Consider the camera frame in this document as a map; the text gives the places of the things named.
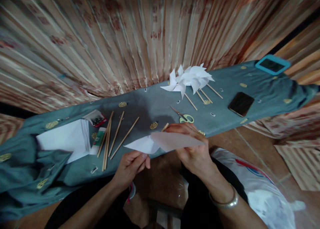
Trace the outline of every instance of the scissors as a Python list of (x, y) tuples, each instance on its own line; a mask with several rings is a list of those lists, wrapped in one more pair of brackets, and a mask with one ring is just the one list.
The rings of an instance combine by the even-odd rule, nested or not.
[(180, 117), (179, 122), (183, 123), (183, 122), (189, 122), (189, 123), (194, 123), (194, 119), (192, 116), (188, 115), (188, 114), (184, 114), (182, 115), (180, 112), (178, 112), (176, 109), (174, 109), (172, 106), (170, 106)]

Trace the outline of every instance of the small box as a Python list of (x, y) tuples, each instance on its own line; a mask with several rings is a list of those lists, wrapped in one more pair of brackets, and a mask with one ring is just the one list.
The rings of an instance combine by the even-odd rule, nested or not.
[(91, 125), (94, 127), (99, 127), (107, 121), (104, 115), (98, 110), (94, 110), (93, 112), (90, 112), (89, 114), (85, 115), (83, 118), (88, 120), (91, 123)]

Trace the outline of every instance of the bracelet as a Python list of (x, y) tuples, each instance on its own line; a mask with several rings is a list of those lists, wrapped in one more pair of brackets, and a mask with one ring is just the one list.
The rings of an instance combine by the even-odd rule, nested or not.
[(222, 204), (218, 203), (214, 199), (212, 199), (211, 194), (209, 192), (209, 197), (210, 197), (212, 203), (216, 207), (221, 208), (221, 209), (225, 209), (225, 210), (235, 207), (238, 204), (239, 195), (238, 195), (236, 189), (233, 186), (232, 186), (232, 189), (233, 189), (233, 198), (232, 198), (232, 200), (230, 202), (228, 202), (228, 203), (222, 203)]

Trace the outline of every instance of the table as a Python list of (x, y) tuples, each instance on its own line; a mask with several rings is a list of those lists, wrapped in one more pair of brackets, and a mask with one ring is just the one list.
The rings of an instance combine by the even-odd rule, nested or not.
[[(149, 135), (155, 130), (160, 131), (166, 123), (179, 122), (179, 116), (170, 108), (170, 105), (182, 114), (193, 116), (195, 126), (205, 132), (207, 137), (210, 137), (263, 117), (295, 111), (309, 102), (318, 92), (317, 85), (298, 85), (284, 73), (273, 76), (256, 69), (254, 64), (255, 61), (250, 61), (210, 71), (209, 73), (215, 82), (210, 81), (209, 84), (223, 97), (221, 99), (208, 86), (205, 86), (203, 91), (210, 97), (213, 104), (204, 105), (197, 94), (192, 95), (192, 88), (187, 87), (186, 93), (198, 111), (193, 108), (187, 98), (181, 100), (180, 92), (168, 92), (161, 89), (160, 86), (168, 85), (168, 81), (165, 81), (146, 89), (140, 88), (116, 97), (80, 104), (26, 119), (16, 137), (9, 139), (0, 147), (0, 155), (12, 153), (11, 159), (0, 163), (0, 185), (6, 185), (6, 191), (8, 191), (8, 194), (0, 196), (2, 201), (0, 206), (1, 219), (18, 219), (63, 199), (83, 183), (113, 174), (122, 155), (130, 151), (123, 145)], [(245, 118), (227, 109), (238, 92), (244, 92), (255, 99)], [(126, 102), (127, 106), (119, 107), (120, 102)], [(95, 155), (88, 155), (65, 165), (68, 158), (67, 153), (39, 152), (37, 150), (34, 136), (47, 131), (48, 129), (45, 128), (47, 123), (68, 118), (59, 122), (56, 127), (62, 126), (82, 118), (94, 109), (102, 112), (107, 118), (109, 118), (111, 111), (114, 111), (111, 140), (114, 138), (119, 117), (125, 111), (113, 151), (118, 147), (136, 118), (140, 116), (139, 121), (113, 160), (108, 161), (107, 170), (101, 172), (103, 156), (97, 158)], [(150, 129), (153, 122), (158, 123), (155, 130)], [(97, 132), (98, 128), (89, 127), (92, 144), (91, 134)], [(154, 158), (163, 153), (164, 151), (160, 149), (150, 157)], [(35, 169), (36, 160), (40, 164)], [(92, 174), (91, 171), (95, 167), (98, 169)], [(46, 179), (43, 187), (37, 189), (39, 183), (42, 185)]]

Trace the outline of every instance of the smartphone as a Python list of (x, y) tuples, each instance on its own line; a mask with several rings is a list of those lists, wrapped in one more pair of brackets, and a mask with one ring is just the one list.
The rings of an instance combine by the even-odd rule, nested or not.
[(228, 106), (228, 109), (241, 117), (245, 117), (253, 102), (254, 98), (243, 92), (238, 92)]

